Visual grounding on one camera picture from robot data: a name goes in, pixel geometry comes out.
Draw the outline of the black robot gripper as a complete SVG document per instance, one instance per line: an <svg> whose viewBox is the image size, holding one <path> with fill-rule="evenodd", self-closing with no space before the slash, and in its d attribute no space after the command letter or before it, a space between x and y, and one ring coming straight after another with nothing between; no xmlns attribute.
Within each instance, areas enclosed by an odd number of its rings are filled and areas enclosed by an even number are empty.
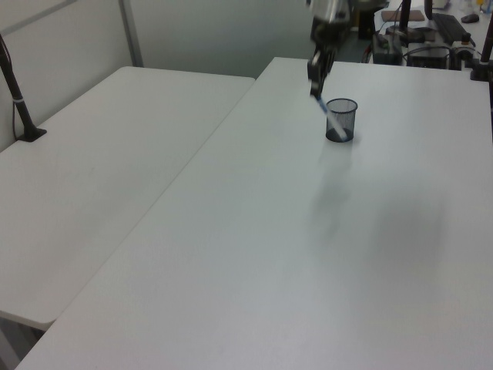
<svg viewBox="0 0 493 370"><path fill-rule="evenodd" d="M318 18L312 21L310 40L315 45L312 58L307 63L310 95L321 97L327 75L334 64L337 50L347 31L346 22L328 22Z"/></svg>

